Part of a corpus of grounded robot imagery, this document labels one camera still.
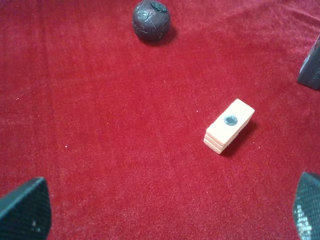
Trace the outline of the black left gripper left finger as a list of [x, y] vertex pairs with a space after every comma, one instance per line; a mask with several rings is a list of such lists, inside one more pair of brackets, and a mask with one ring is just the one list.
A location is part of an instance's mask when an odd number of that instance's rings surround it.
[[2, 240], [46, 240], [51, 223], [51, 203], [44, 177], [34, 177], [0, 198]]

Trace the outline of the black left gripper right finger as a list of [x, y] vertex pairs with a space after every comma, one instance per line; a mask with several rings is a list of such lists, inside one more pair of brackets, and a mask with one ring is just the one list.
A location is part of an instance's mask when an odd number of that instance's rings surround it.
[[320, 176], [303, 172], [293, 204], [293, 219], [301, 240], [320, 238]]

